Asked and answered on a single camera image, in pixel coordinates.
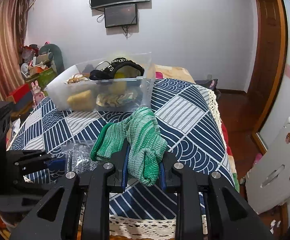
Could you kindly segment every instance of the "bunny figurine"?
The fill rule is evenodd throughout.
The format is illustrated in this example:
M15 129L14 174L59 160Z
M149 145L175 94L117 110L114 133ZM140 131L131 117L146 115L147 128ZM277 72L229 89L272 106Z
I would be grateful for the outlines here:
M35 81L35 84L32 82L32 100L34 102L33 108L36 107L40 101L42 101L45 97L44 92L41 91L40 86L38 85L38 81Z

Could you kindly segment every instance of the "wooden door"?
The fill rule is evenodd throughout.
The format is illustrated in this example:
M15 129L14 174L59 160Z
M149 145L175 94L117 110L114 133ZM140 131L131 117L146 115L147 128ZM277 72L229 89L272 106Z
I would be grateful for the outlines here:
M271 93L281 48L281 22L277 0L256 0L258 45L248 96L263 110Z

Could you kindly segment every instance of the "green glove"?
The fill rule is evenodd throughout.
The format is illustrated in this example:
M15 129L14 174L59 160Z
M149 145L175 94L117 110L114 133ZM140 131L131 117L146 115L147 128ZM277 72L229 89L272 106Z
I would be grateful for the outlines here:
M167 142L161 137L155 115L148 107L139 107L121 122L106 124L92 149L91 159L107 161L112 153L122 149L125 138L131 145L128 173L145 186L154 185Z

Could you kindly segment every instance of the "red striped curtain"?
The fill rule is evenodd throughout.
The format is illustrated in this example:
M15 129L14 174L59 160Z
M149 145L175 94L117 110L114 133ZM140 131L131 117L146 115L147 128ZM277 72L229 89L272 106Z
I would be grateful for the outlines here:
M0 0L0 100L24 84L19 63L29 0Z

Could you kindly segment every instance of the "transparent container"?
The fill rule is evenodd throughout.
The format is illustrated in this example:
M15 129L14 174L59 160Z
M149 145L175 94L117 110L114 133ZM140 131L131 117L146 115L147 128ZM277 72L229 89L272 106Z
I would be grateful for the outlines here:
M100 62L111 62L116 57L125 57L141 65L145 70L144 75L136 78L66 83L73 75L89 74ZM45 91L58 110L133 112L140 106L150 108L154 81L155 65L151 62L151 53L111 56L71 66L50 82Z

